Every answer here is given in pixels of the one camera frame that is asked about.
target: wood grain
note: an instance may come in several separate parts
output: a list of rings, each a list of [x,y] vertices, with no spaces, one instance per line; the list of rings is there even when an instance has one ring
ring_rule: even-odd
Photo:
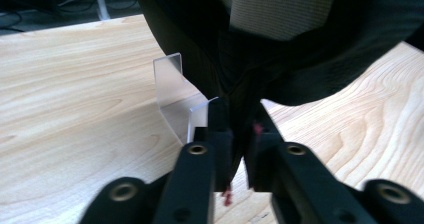
[[[152,181],[181,147],[155,103],[163,56],[143,16],[0,37],[0,223],[77,223],[122,176]],[[424,54],[401,43],[324,100],[268,111],[360,188],[387,178],[424,197]],[[217,194],[216,223],[275,223],[269,194]]]

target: clear plastic holder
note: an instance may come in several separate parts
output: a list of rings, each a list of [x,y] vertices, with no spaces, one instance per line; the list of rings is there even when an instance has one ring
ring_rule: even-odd
[[[181,143],[193,140],[196,126],[207,126],[209,101],[182,75],[181,54],[153,61],[157,103]]]

